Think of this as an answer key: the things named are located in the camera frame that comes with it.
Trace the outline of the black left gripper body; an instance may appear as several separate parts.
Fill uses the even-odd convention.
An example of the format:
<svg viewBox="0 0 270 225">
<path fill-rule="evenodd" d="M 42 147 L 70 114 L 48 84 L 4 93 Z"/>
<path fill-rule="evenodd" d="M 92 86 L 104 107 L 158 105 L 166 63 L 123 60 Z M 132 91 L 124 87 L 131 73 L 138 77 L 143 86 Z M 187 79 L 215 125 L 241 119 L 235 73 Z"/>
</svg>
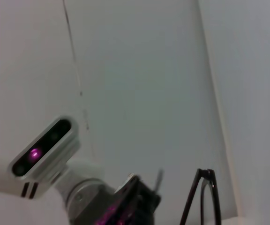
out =
<svg viewBox="0 0 270 225">
<path fill-rule="evenodd" d="M 113 195 L 96 225 L 153 225 L 154 212 L 161 201 L 156 191 L 133 175 Z"/>
</svg>

